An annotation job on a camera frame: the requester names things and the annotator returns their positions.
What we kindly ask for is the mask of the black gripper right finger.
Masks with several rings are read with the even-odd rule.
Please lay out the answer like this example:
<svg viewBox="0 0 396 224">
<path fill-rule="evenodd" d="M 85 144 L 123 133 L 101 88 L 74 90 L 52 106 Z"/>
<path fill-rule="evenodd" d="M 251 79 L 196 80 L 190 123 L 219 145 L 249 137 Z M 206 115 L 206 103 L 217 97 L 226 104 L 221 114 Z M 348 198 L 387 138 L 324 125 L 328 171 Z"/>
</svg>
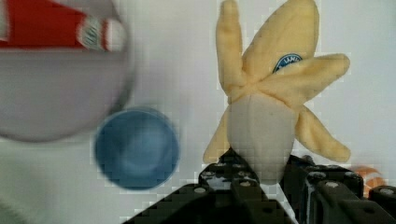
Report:
<svg viewBox="0 0 396 224">
<path fill-rule="evenodd" d="M 300 224 L 396 224 L 395 188 L 364 197 L 362 177 L 338 165 L 291 155 L 280 186 Z"/>
</svg>

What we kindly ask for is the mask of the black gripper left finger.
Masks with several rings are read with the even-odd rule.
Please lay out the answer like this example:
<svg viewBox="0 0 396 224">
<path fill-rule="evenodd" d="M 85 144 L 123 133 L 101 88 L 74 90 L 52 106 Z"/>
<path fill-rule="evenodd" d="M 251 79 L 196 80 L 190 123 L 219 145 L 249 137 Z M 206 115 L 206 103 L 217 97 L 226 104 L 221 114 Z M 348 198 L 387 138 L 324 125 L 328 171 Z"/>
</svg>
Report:
<svg viewBox="0 0 396 224">
<path fill-rule="evenodd" d="M 122 224 L 293 224 L 233 150 L 185 185 Z"/>
</svg>

